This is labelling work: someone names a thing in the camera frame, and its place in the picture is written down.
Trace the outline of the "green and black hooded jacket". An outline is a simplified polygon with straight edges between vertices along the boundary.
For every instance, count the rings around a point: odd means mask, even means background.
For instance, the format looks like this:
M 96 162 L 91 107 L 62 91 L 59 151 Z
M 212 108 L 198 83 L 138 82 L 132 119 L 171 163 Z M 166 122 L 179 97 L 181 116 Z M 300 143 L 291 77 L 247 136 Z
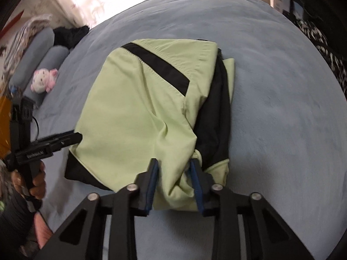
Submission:
M 159 163 L 157 210 L 196 211 L 189 165 L 229 172 L 235 61 L 215 42 L 138 39 L 112 51 L 89 91 L 65 177 L 119 191 Z

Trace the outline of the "black white patterned clothes pile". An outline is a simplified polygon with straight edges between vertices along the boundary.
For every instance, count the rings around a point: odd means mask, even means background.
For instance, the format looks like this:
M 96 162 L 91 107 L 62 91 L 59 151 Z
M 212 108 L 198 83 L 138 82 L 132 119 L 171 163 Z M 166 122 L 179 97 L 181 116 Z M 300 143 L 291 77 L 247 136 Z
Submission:
M 289 0 L 282 14 L 317 48 L 346 93 L 346 0 Z

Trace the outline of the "pink white cat plush toy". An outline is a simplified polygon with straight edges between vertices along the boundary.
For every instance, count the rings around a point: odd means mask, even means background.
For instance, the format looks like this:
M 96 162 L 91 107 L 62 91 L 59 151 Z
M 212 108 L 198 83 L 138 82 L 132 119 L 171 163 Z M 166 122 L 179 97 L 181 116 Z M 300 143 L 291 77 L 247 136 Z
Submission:
M 57 76 L 57 69 L 48 70 L 43 68 L 36 70 L 32 78 L 31 91 L 37 94 L 49 93 L 56 84 Z

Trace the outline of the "grey bolster pillow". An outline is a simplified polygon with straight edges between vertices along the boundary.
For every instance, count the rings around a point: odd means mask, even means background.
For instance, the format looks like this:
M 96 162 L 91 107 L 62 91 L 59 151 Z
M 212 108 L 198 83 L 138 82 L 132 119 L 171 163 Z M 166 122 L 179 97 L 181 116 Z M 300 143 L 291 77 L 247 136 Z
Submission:
M 35 69 L 23 95 L 34 101 L 36 109 L 41 106 L 45 96 L 54 88 L 58 78 L 58 69 L 68 55 L 68 48 L 60 45 L 53 46 Z
M 35 35 L 9 81 L 9 90 L 25 90 L 40 61 L 53 47 L 54 39 L 54 32 L 51 27 L 44 28 Z

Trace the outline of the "grey-blue fleece bed blanket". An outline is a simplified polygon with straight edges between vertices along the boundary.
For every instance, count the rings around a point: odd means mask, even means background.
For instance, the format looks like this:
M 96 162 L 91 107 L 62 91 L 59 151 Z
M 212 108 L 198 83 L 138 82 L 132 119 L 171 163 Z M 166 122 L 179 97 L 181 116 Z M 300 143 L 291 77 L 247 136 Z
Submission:
M 106 57 L 144 38 L 204 39 L 235 60 L 228 186 L 261 193 L 315 259 L 346 230 L 346 98 L 310 40 L 261 0 L 147 0 L 93 28 L 36 111 L 72 130 Z

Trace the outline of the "black fuzzy garment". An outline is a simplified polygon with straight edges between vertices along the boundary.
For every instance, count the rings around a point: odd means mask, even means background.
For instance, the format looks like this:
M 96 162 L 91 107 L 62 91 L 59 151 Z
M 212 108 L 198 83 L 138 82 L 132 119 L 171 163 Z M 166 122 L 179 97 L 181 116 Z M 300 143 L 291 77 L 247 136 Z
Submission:
M 54 32 L 54 46 L 64 46 L 73 49 L 89 33 L 89 26 L 85 25 L 80 28 L 58 27 Z

